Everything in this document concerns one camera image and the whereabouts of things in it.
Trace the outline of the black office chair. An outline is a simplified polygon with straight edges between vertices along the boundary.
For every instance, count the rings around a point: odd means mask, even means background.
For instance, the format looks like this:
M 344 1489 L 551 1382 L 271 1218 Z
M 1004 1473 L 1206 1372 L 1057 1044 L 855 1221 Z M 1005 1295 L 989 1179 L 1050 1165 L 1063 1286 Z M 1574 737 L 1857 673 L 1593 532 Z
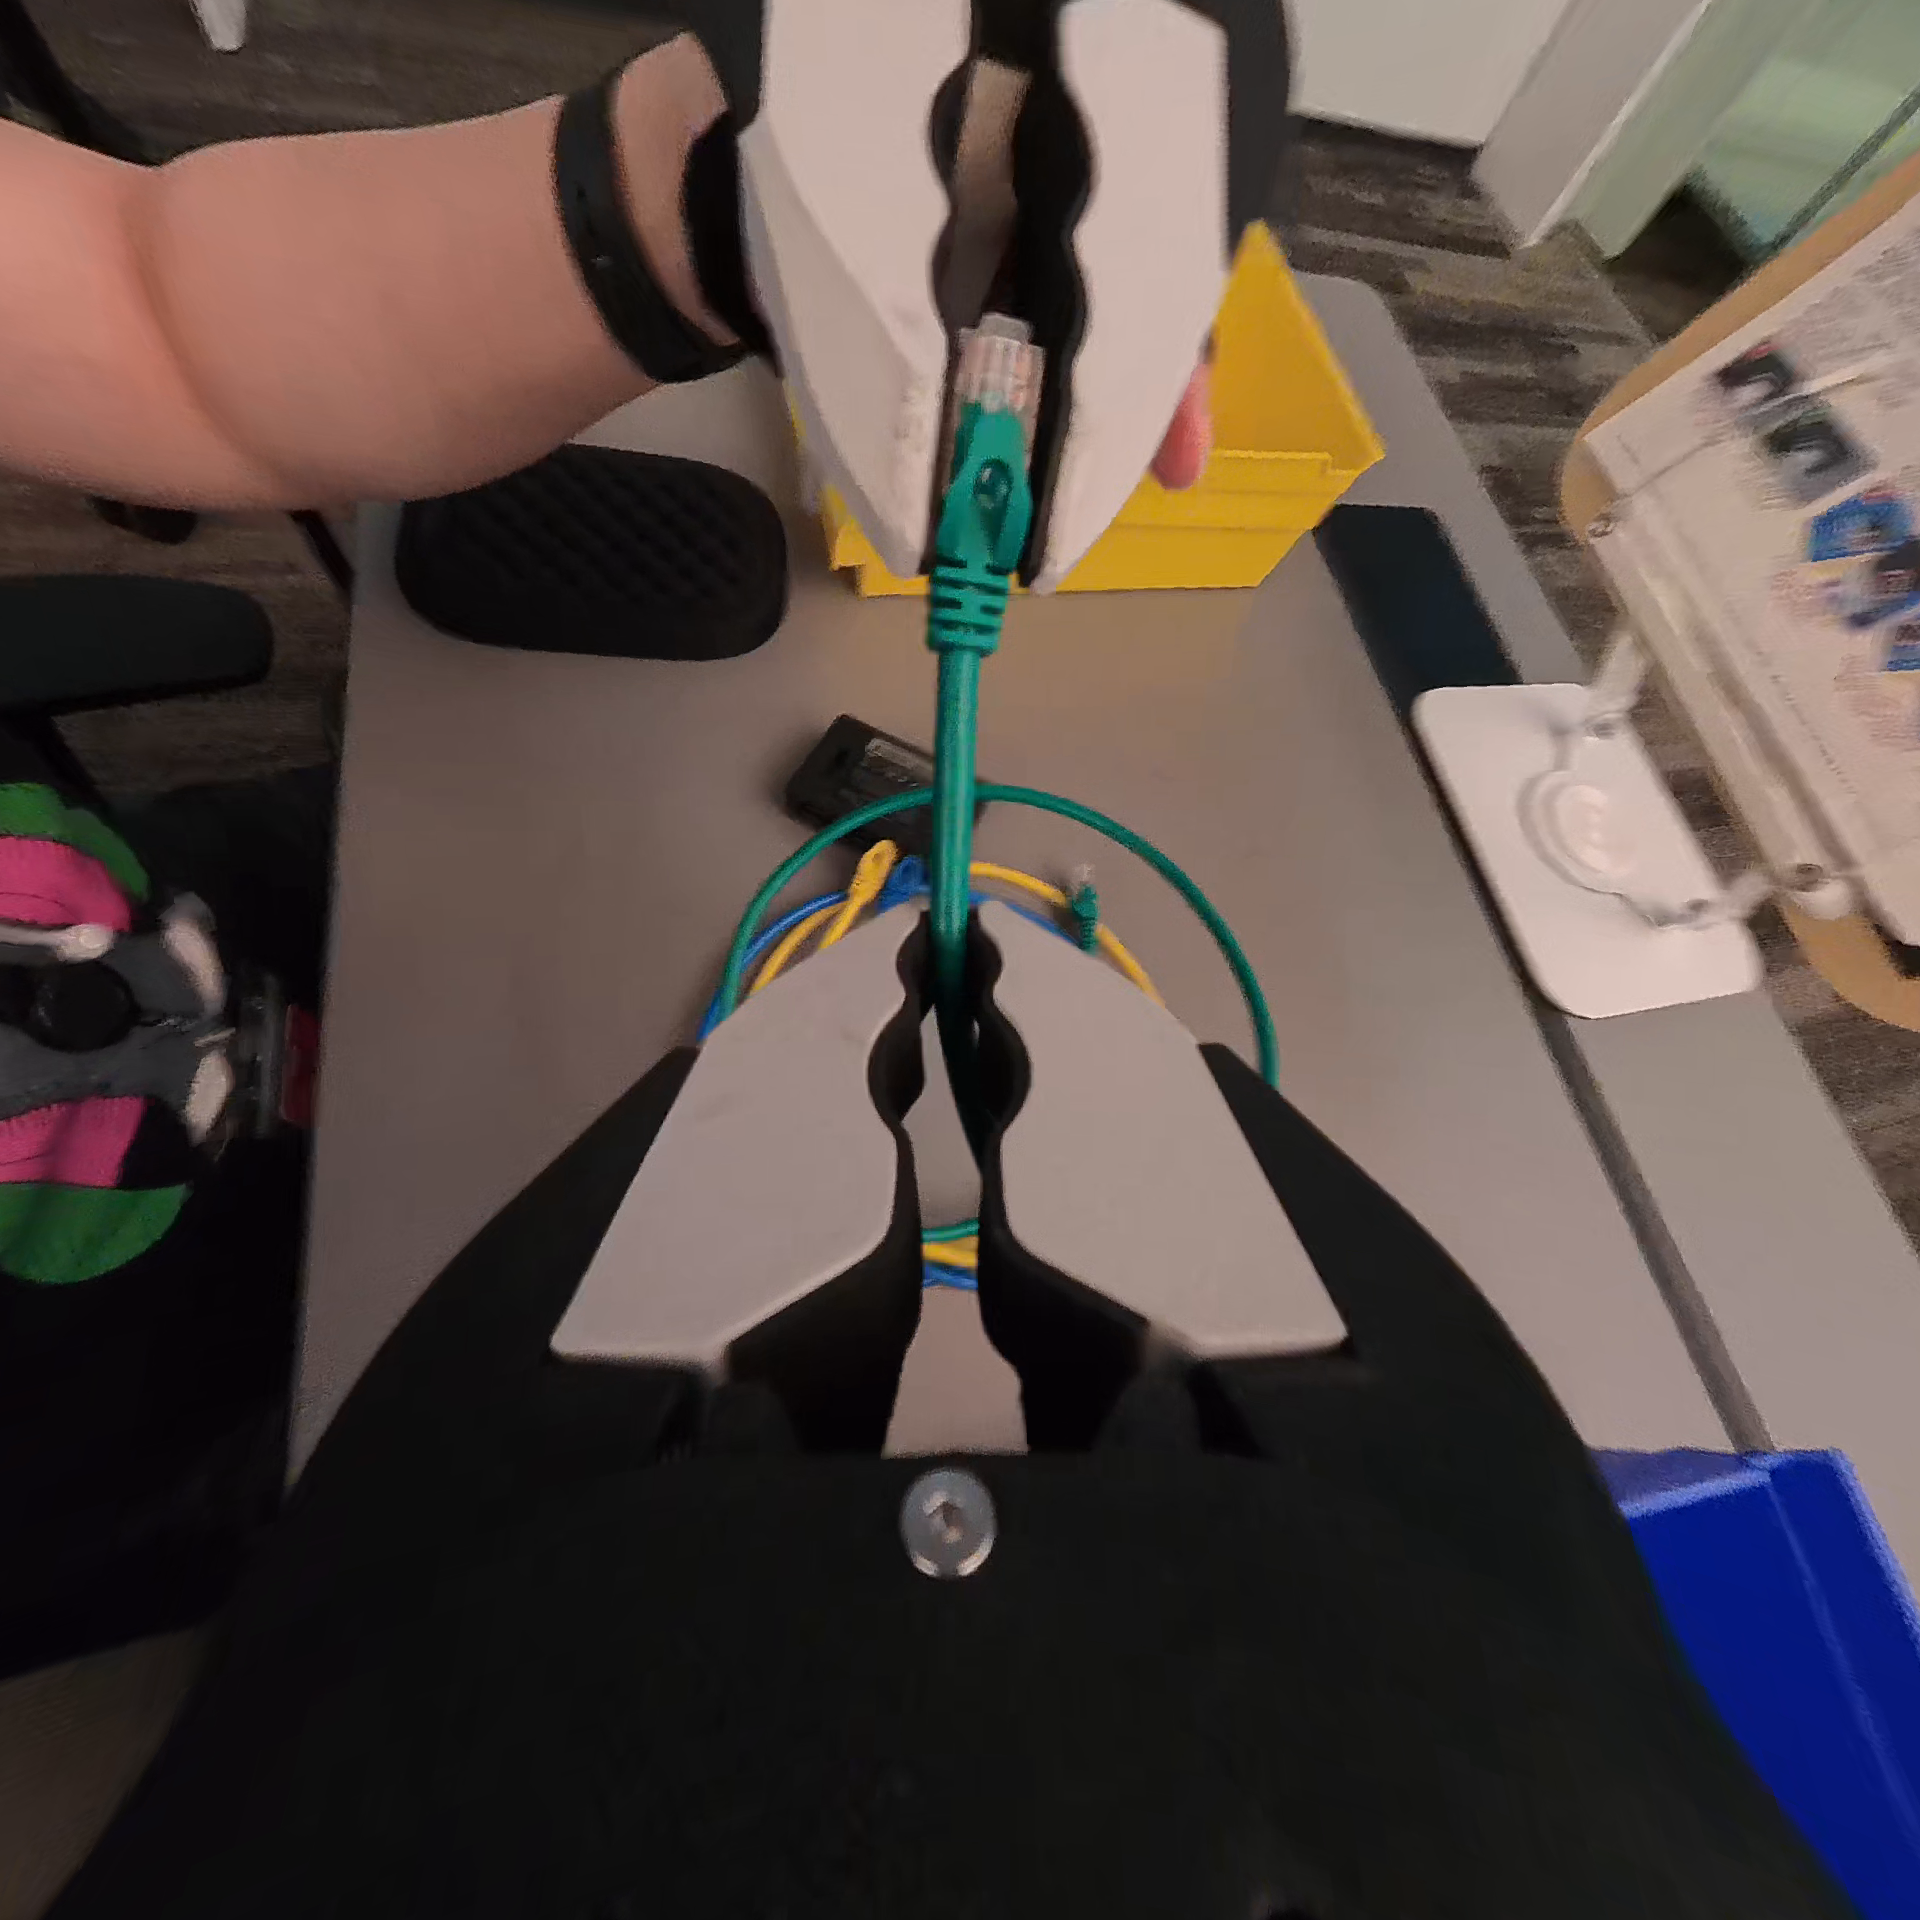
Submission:
M 62 721 L 250 687 L 271 665 L 269 614 L 233 588 L 125 574 L 2 580 L 5 732 L 93 799 L 101 789 Z

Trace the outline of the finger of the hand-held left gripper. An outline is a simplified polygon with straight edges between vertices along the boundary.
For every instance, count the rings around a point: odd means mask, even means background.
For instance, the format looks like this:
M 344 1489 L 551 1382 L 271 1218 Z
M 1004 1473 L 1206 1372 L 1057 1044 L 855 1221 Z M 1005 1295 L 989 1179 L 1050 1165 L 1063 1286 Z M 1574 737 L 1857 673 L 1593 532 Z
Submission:
M 1185 4 L 1060 4 L 1050 77 L 1068 206 L 1029 211 L 1046 277 L 1040 517 L 1024 561 L 1056 591 L 1148 478 L 1180 414 L 1230 260 L 1230 43 Z
M 773 3 L 736 139 L 751 293 L 806 454 L 903 578 L 937 517 L 950 196 L 933 123 L 968 31 L 954 3 Z

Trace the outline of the black network switch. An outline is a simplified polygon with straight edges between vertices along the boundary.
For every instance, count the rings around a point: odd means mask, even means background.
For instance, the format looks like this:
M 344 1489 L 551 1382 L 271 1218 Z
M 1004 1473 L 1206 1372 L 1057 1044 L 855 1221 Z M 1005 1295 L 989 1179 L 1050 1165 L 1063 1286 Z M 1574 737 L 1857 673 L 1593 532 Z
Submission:
M 840 822 L 880 799 L 933 786 L 933 756 L 850 713 L 839 713 L 783 781 L 791 821 L 812 829 Z

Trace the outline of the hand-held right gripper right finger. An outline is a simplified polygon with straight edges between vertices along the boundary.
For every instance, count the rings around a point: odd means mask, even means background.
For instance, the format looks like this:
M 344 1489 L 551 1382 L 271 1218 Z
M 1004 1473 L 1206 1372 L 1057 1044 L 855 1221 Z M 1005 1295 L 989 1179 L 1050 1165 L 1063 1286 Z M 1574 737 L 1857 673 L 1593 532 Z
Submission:
M 1024 1444 L 1087 1450 L 1134 1381 L 1349 1330 L 1192 1034 L 1013 907 L 976 910 L 978 1308 Z

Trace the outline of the person's patterned trousers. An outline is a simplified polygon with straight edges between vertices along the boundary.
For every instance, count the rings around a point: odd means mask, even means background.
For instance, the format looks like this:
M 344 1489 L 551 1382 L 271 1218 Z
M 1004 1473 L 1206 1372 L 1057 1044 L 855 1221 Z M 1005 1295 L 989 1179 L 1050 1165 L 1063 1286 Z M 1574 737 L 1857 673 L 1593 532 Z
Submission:
M 62 1290 L 159 1245 L 228 1147 L 311 1127 L 319 1021 L 97 809 L 2 802 L 2 1257 Z

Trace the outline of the yellow plastic bin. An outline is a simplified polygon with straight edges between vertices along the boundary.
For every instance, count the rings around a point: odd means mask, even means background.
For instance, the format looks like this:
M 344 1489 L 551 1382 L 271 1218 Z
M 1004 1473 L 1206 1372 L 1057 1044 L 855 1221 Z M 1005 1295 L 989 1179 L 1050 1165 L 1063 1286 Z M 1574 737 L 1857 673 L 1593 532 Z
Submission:
M 1199 481 L 1145 478 L 1063 591 L 1252 589 L 1383 459 L 1385 446 L 1293 277 L 1249 225 L 1213 325 Z

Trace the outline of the person's left hand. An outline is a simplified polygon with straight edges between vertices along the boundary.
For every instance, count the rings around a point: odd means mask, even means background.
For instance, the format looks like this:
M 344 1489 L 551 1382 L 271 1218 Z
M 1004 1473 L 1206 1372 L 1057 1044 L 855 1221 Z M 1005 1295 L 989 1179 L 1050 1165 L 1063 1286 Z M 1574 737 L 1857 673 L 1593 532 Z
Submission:
M 703 297 L 686 228 L 688 159 L 726 108 L 703 51 L 680 35 L 626 66 L 615 84 L 610 125 L 629 228 L 656 289 L 706 343 L 732 349 L 741 345 L 737 332 Z M 1209 337 L 1150 466 L 1165 490 L 1192 487 L 1206 466 L 1213 443 L 1212 374 Z

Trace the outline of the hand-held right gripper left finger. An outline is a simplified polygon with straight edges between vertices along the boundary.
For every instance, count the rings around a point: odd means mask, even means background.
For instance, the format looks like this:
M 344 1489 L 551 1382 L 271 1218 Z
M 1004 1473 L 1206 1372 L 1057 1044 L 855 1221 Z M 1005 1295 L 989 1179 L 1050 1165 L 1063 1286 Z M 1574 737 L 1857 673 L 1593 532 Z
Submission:
M 874 1453 L 921 1324 L 922 916 L 893 907 L 700 1044 L 551 1353 L 768 1389 Z

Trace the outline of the person's left forearm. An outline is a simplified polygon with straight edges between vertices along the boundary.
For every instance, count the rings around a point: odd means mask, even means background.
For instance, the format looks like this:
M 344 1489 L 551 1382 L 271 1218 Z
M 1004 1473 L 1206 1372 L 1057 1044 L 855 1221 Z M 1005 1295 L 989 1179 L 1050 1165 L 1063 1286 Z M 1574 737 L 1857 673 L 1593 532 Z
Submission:
M 646 393 L 561 233 L 557 122 L 157 166 L 5 123 L 5 470 L 209 513 L 434 495 Z

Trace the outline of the blue plastic bin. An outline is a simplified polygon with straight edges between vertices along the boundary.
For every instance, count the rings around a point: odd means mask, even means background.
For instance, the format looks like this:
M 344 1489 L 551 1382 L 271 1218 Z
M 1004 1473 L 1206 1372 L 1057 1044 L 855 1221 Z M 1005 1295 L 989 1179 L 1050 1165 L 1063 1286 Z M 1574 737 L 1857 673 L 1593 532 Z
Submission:
M 1917 1916 L 1917 1612 L 1834 1450 L 1596 1453 L 1666 1623 L 1860 1916 Z

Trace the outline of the glass partition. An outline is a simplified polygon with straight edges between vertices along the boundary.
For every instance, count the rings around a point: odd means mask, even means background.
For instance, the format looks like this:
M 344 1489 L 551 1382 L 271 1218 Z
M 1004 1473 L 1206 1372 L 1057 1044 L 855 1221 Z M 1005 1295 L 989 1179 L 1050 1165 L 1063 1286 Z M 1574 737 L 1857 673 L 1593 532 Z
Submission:
M 1758 265 L 1914 155 L 1917 4 L 1814 3 L 1708 134 L 1687 189 Z

